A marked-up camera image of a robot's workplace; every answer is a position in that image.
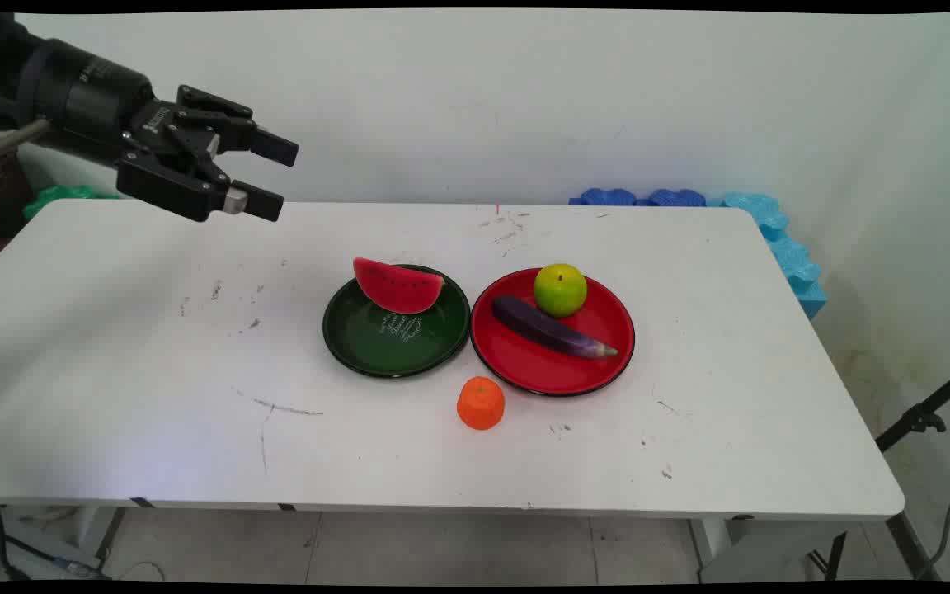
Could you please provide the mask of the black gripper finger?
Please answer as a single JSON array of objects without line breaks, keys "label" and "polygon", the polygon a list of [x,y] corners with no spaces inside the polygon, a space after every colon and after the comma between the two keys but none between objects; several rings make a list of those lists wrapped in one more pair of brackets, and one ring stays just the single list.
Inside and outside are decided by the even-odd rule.
[{"label": "black gripper finger", "polygon": [[197,165],[195,173],[175,172],[151,153],[125,152],[116,162],[116,189],[200,223],[206,222],[212,213],[278,221],[283,196],[230,179],[209,161]]},{"label": "black gripper finger", "polygon": [[174,121],[182,129],[204,130],[219,136],[211,152],[252,152],[272,162],[291,167],[299,146],[293,140],[261,127],[253,120],[252,109],[223,97],[181,84],[176,94]]}]

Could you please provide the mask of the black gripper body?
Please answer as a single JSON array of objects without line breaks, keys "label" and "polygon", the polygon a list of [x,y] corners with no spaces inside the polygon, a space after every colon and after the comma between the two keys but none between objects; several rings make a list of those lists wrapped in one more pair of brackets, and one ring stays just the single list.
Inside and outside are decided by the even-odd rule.
[{"label": "black gripper body", "polygon": [[156,97],[146,75],[59,39],[16,42],[16,127],[118,172],[199,172],[222,153],[222,117]]}]

